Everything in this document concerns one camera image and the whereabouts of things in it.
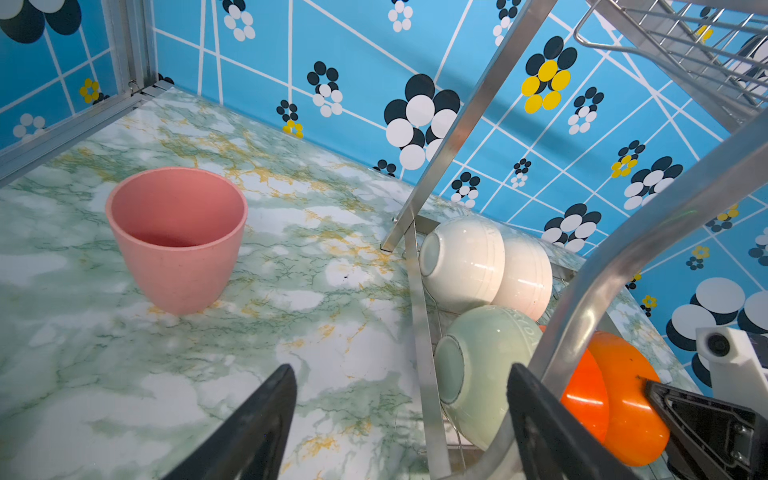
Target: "pink plastic cup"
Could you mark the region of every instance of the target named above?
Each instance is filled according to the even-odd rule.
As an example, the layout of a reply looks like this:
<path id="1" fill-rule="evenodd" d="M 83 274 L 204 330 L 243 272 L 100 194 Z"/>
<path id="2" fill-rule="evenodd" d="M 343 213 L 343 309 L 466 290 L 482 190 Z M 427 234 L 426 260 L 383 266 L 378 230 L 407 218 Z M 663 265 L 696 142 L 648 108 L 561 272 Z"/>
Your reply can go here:
<path id="1" fill-rule="evenodd" d="M 136 174 L 107 199 L 110 227 L 136 284 L 174 315 L 198 312 L 219 298 L 247 217 L 240 189 L 196 168 Z"/>

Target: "orange bowl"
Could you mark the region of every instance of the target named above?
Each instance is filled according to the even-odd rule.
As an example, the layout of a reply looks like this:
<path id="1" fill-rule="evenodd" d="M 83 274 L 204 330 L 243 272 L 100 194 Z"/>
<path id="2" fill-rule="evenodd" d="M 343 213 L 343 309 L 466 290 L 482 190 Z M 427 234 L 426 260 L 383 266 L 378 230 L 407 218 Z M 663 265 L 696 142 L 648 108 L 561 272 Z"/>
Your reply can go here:
<path id="1" fill-rule="evenodd" d="M 542 332 L 546 327 L 539 325 Z M 608 392 L 603 374 L 591 353 L 584 352 L 560 403 L 600 443 L 608 432 Z"/>
<path id="2" fill-rule="evenodd" d="M 589 353 L 603 372 L 611 407 L 603 446 L 630 467 L 655 461 L 670 438 L 670 430 L 643 393 L 645 379 L 659 381 L 654 367 L 627 340 L 596 332 Z"/>

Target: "screw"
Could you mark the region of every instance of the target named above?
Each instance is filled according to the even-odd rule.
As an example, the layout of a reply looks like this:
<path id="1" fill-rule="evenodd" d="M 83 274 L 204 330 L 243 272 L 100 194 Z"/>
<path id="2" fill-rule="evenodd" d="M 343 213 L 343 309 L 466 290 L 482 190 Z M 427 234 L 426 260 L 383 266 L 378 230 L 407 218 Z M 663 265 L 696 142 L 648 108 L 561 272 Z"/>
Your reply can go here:
<path id="1" fill-rule="evenodd" d="M 707 339 L 707 346 L 715 356 L 725 356 L 730 352 L 730 343 L 725 336 L 715 333 Z"/>

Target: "ceramic bowl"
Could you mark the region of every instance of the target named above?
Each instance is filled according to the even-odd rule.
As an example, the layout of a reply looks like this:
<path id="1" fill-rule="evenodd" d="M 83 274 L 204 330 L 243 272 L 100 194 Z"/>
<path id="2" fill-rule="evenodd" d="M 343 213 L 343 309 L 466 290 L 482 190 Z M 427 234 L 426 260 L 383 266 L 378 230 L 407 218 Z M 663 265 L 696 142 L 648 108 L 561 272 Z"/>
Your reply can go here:
<path id="1" fill-rule="evenodd" d="M 506 306 L 538 320 L 552 295 L 552 267 L 536 240 L 504 238 L 504 276 L 493 305 Z"/>
<path id="2" fill-rule="evenodd" d="M 503 306 L 459 316 L 435 349 L 440 400 L 453 425 L 486 450 L 508 410 L 512 364 L 527 365 L 541 338 L 536 322 Z"/>
<path id="3" fill-rule="evenodd" d="M 504 275 L 504 240 L 488 219 L 456 217 L 422 242 L 419 266 L 424 287 L 441 309 L 464 313 L 488 305 Z"/>

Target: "blue wallpaper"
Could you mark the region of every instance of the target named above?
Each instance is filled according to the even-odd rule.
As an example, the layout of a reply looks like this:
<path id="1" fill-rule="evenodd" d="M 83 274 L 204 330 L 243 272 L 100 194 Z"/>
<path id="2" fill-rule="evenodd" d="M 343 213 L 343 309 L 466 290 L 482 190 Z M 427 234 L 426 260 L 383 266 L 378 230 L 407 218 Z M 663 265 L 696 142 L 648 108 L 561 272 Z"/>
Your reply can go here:
<path id="1" fill-rule="evenodd" d="M 157 1 L 157 66 L 188 91 L 414 184 L 520 7 Z M 582 255 L 728 135 L 649 61 L 577 44 L 573 28 L 587 9 L 576 0 L 555 6 L 435 189 Z M 582 34 L 621 42 L 597 16 Z M 686 326 L 707 324 L 707 315 L 738 325 L 733 312 L 768 283 L 766 202 L 756 192 L 627 284 L 705 391 L 693 352 L 678 344 L 689 346 Z M 727 279 L 702 287 L 731 292 L 726 306 L 692 298 L 710 278 Z M 669 336 L 678 307 L 682 331 Z"/>
<path id="2" fill-rule="evenodd" d="M 100 0 L 0 3 L 0 150 L 117 94 Z"/>

